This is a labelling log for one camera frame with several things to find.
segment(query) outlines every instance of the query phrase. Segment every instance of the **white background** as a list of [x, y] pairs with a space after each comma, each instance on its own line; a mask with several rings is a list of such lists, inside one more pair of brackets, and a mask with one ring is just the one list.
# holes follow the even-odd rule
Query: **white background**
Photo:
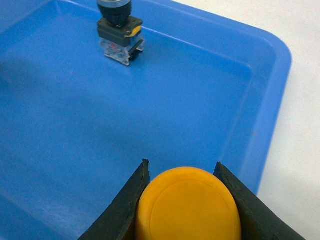
[[292, 68], [258, 197], [307, 240], [320, 240], [320, 0], [175, 0], [266, 30]]

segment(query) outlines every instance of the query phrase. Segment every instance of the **tray floor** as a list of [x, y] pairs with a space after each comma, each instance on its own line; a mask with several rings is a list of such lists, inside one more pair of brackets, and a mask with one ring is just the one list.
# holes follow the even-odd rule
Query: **tray floor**
[[[151, 178], [179, 166], [212, 172], [250, 83], [246, 66], [151, 29], [123, 66], [103, 56], [99, 18], [51, 2], [4, 33], [0, 219], [14, 209], [32, 239], [78, 238], [142, 158]], [[0, 226], [0, 238], [18, 239], [15, 228]]]

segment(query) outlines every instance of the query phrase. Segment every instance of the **blue plastic tray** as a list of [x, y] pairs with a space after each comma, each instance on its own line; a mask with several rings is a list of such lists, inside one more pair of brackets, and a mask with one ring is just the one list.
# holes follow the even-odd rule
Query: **blue plastic tray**
[[291, 55], [274, 35], [134, 0], [145, 51], [104, 57], [93, 0], [0, 2], [0, 239], [77, 239], [131, 174], [221, 161], [257, 192]]

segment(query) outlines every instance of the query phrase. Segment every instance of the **transparent plastic base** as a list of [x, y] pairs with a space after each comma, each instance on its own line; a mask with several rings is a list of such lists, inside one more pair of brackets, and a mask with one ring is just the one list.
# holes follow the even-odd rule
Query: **transparent plastic base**
[[104, 55], [126, 66], [129, 66], [130, 61], [134, 60], [144, 50], [144, 43], [145, 39], [142, 33], [131, 37], [130, 44], [126, 47], [100, 37], [100, 45]]

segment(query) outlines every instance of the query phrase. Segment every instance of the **yellow button cap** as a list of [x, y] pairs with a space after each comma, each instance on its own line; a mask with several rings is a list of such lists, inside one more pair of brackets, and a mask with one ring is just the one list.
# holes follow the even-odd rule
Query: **yellow button cap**
[[214, 175], [179, 167], [144, 190], [135, 221], [136, 240], [241, 240], [238, 209]]

